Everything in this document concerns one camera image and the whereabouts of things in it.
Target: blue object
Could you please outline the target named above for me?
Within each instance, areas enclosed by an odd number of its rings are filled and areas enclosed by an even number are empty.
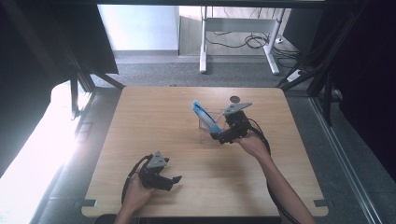
[[[221,128],[219,127],[219,125],[202,108],[197,100],[194,100],[194,102],[192,102],[192,110],[195,112],[195,114],[197,114],[198,118],[201,120],[201,122],[205,125],[210,133],[221,133]]]

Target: bright light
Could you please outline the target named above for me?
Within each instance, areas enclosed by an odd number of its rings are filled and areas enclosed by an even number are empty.
[[[70,87],[61,84],[53,89],[44,117],[0,179],[0,223],[31,221],[52,178],[76,149],[77,125],[78,119],[71,120]]]

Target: human arm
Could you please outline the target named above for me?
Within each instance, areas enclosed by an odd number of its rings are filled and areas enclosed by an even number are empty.
[[[268,185],[283,208],[300,223],[315,223],[303,201],[277,169],[260,137],[255,133],[248,133],[247,136],[233,141],[259,162]],[[280,216],[283,223],[290,223],[283,214],[280,213]]]
[[[130,184],[125,193],[121,210],[117,214],[115,224],[128,224],[133,215],[150,199],[154,189],[146,189],[137,173],[131,177]]]

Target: gray carpet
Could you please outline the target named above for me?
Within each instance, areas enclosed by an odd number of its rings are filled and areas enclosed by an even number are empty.
[[[120,75],[111,75],[127,86],[208,86],[208,87],[273,87],[287,72],[273,76],[267,63],[209,63],[207,75],[198,72],[198,63],[139,63],[118,64]],[[94,165],[108,125],[120,97],[120,91],[102,79],[92,76],[95,97],[87,108],[83,122],[92,125],[86,144],[74,159],[58,174],[43,200],[32,223],[93,223],[80,213],[80,207],[90,183]],[[367,223],[352,188],[332,152],[314,109],[304,90],[309,80],[286,92],[291,113],[303,139],[319,185],[322,189],[329,215],[317,217],[317,223]],[[383,223],[396,223],[396,185],[370,149],[351,129],[337,105],[332,106],[333,127],[340,136],[358,176],[368,189],[375,206],[380,210]],[[262,223],[252,219],[239,223]]]

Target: wooden table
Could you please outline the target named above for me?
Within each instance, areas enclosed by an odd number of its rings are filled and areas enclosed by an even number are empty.
[[[87,217],[116,214],[125,177],[144,156],[161,151],[170,159],[161,175],[182,175],[171,191],[156,190],[140,217],[278,216],[260,165],[237,144],[202,143],[194,99],[221,110],[237,95],[244,111],[267,137],[273,159],[314,216],[326,216],[318,181],[283,91],[256,88],[127,87],[123,90],[95,168]]]

